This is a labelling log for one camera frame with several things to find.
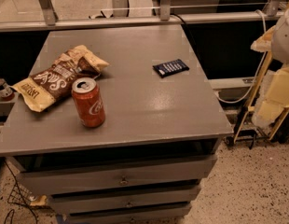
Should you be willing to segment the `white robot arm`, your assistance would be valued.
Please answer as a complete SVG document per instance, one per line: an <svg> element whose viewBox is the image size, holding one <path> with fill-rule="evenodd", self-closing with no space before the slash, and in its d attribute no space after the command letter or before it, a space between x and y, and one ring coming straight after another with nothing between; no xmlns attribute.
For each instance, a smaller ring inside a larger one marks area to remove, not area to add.
<svg viewBox="0 0 289 224"><path fill-rule="evenodd" d="M276 72L268 70L260 87L260 97L255 103L252 122L266 128L289 105L289 8L276 25L268 29L251 45L258 52L271 51L274 60L282 63Z"/></svg>

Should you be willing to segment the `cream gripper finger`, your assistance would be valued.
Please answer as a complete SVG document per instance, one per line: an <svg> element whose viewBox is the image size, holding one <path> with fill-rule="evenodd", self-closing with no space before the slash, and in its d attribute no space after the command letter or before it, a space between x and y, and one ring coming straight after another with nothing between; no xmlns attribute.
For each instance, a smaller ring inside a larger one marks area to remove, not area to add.
<svg viewBox="0 0 289 224"><path fill-rule="evenodd" d="M251 49L257 52L271 51L272 37L275 26L270 27L265 33L257 38L251 45Z"/></svg>
<svg viewBox="0 0 289 224"><path fill-rule="evenodd" d="M289 66L276 72L268 70L255 103L253 124L266 128L276 120L287 105L289 105Z"/></svg>

